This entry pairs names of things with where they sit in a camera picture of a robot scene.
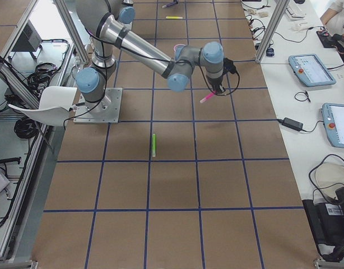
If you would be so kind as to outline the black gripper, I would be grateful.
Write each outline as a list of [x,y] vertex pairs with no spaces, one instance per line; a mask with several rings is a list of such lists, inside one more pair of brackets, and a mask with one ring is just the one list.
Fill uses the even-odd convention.
[[223,76],[219,76],[217,78],[211,78],[208,76],[207,81],[212,86],[214,94],[223,94],[225,92],[225,89],[222,86]]

